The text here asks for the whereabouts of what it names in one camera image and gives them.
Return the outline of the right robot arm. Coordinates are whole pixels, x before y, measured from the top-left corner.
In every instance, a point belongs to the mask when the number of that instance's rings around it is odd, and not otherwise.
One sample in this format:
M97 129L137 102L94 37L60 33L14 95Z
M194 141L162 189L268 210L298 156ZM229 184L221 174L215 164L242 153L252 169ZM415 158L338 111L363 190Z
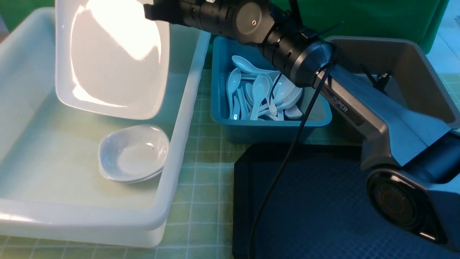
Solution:
M285 169L318 95L361 135L361 169L370 170L367 195L386 221L452 252L459 252L459 133L444 121L404 108L376 86L338 65L340 48L304 26L298 2L282 10L269 0L155 0L145 18L197 28L256 46L297 87L315 89L291 147L249 236Z

